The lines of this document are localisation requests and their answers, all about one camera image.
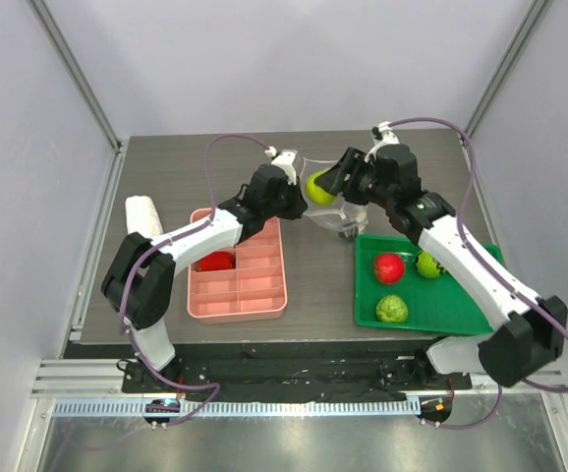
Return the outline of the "red fake apple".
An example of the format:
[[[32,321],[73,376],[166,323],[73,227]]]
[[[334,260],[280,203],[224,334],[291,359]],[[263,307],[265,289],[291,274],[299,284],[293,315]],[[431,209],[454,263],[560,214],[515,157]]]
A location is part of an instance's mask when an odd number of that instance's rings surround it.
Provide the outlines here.
[[[372,267],[376,280],[382,284],[397,283],[406,272],[404,261],[394,253],[379,254],[374,258]]]

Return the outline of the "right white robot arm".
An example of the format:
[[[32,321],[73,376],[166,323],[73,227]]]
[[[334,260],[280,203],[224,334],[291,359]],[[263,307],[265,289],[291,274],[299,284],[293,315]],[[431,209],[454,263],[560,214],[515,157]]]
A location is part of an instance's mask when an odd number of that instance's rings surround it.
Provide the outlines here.
[[[381,145],[370,156],[350,147],[314,182],[348,203],[381,207],[393,228],[440,262],[485,315],[490,335],[449,336],[427,349],[413,365],[418,384],[434,388],[449,374],[477,371],[511,387],[561,356],[564,337],[553,323],[566,323],[564,302],[522,294],[522,284],[464,229],[454,208],[423,188],[407,146]]]

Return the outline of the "yellow-green fake fruit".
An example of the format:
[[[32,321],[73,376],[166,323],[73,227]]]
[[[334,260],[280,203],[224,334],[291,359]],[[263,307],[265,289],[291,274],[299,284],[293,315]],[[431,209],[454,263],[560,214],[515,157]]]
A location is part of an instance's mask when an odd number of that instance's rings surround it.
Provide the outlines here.
[[[425,251],[416,254],[414,264],[418,274],[427,279],[436,279],[446,272],[445,267]]]

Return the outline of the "yellow-green fake pear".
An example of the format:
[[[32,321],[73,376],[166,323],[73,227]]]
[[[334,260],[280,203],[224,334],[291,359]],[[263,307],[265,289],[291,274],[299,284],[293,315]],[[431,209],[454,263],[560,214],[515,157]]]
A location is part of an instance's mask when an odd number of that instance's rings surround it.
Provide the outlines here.
[[[319,206],[329,206],[331,205],[334,200],[336,199],[335,196],[329,194],[325,190],[323,190],[317,183],[316,180],[326,173],[327,170],[323,169],[321,171],[317,171],[313,173],[307,180],[306,180],[306,195],[311,203],[314,205]]]

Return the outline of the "green fake apple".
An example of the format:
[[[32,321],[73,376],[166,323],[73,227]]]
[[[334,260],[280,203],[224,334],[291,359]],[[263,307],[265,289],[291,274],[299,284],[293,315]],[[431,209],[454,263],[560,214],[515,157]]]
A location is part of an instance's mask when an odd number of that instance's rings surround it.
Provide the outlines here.
[[[400,324],[409,316],[406,302],[398,295],[386,295],[375,306],[375,316],[379,322]]]

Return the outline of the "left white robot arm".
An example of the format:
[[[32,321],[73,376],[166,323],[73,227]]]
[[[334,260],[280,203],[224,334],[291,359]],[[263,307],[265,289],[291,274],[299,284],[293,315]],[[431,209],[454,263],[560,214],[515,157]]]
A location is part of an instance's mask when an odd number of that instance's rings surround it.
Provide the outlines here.
[[[281,156],[264,164],[233,198],[208,216],[152,239],[125,237],[102,283],[101,293],[129,331],[146,365],[145,381],[156,391],[171,390],[179,378],[176,351],[163,317],[175,276],[202,258],[243,243],[273,217],[295,220],[307,210],[294,166]]]

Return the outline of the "clear polka dot zip bag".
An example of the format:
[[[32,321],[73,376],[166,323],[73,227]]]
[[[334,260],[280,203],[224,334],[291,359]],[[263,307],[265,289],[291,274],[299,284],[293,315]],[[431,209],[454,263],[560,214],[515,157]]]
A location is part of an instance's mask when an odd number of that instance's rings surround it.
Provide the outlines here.
[[[336,197],[329,206],[314,205],[306,195],[306,180],[315,172],[329,169],[335,160],[316,160],[302,157],[296,165],[300,177],[301,190],[308,209],[305,216],[318,226],[336,232],[346,240],[354,240],[363,234],[369,223],[368,209],[365,206],[356,206],[347,203],[343,197]]]

